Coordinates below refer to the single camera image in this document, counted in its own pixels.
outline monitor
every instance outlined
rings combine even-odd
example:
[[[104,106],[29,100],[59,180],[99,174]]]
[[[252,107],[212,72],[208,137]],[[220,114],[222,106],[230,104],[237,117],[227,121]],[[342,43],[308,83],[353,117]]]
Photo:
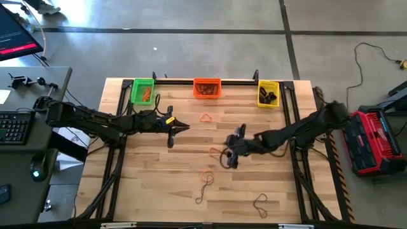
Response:
[[[0,4],[0,61],[42,52],[38,42]]]

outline wooden tabletop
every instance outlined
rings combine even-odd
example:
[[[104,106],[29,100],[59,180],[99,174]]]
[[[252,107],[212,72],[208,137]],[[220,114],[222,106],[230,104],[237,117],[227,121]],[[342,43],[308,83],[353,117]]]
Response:
[[[108,78],[99,111],[115,113],[123,78]],[[316,110],[311,83],[294,81],[300,116]],[[198,100],[191,85],[156,85],[161,94],[159,110],[173,105],[174,116],[191,125],[177,134],[172,149],[167,148],[167,134],[136,134],[128,137],[114,214],[115,221],[171,221],[217,223],[299,223],[300,213],[290,154],[276,158],[269,154],[253,154],[239,158],[238,169],[226,170],[219,160],[209,156],[209,148],[223,149],[226,136],[242,123],[247,124],[246,138],[254,133],[285,126],[282,106],[258,108],[255,86],[222,86],[216,100]],[[147,109],[137,106],[137,111]],[[199,121],[209,113],[210,123]],[[90,150],[102,146],[97,142]],[[325,146],[315,148],[326,153]],[[108,149],[88,156],[76,198],[78,214],[93,200],[100,189]],[[276,154],[284,152],[280,147]],[[324,204],[340,218],[340,211],[328,161],[310,150],[310,169],[314,189]],[[205,184],[201,172],[214,171],[214,182],[205,189],[203,202],[196,204]],[[267,202],[258,203],[267,210],[261,218],[253,207],[261,193]],[[308,195],[305,195],[311,215]]]

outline concrete floor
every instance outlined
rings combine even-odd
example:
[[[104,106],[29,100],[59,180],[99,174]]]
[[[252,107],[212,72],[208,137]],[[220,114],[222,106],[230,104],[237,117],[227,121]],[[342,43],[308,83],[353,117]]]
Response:
[[[279,0],[53,0],[58,15],[40,16],[45,27],[98,29],[235,29],[284,30]],[[407,59],[405,0],[286,0],[292,31],[402,31],[402,36],[293,35],[294,54],[302,80],[320,86],[327,101],[345,102],[346,87],[359,82],[354,47],[367,42],[383,47],[394,59]],[[24,15],[18,6],[7,6]],[[86,106],[97,108],[107,77],[293,79],[285,35],[278,34],[143,34],[47,32],[51,66],[74,69],[70,91]],[[42,43],[41,33],[34,37]],[[349,111],[375,104],[402,83],[407,71],[383,58],[380,51],[360,46],[364,85],[350,91]],[[0,62],[0,66],[38,66],[34,57]],[[391,120],[398,131],[406,118]],[[403,139],[407,132],[398,138]],[[403,175],[360,179],[351,173],[336,138],[342,169],[357,223],[406,228],[407,179]],[[58,207],[40,221],[71,216],[81,168],[54,174],[50,198]]]

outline black keyboard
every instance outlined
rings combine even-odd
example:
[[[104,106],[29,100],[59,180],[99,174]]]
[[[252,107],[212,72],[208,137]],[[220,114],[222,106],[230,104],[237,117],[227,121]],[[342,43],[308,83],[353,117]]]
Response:
[[[36,113],[0,111],[0,145],[25,144]]]

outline plastic basket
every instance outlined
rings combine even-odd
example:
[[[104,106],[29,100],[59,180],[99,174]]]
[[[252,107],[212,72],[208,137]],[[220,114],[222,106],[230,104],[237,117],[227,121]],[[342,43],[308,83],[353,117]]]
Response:
[[[221,79],[195,78],[193,79],[193,95],[197,99],[217,99],[221,96]]]
[[[150,88],[149,98],[143,101],[143,96]],[[154,92],[154,79],[134,79],[132,89],[132,103],[135,105],[151,105],[155,98],[153,98]]]
[[[274,82],[270,80],[259,80],[259,86],[257,91],[257,106],[259,108],[277,108],[280,106],[280,88],[279,82]],[[260,103],[259,96],[260,96],[260,87],[263,87],[266,90],[266,93],[273,92],[274,95],[277,97],[275,100],[271,102],[271,104],[262,104]]]

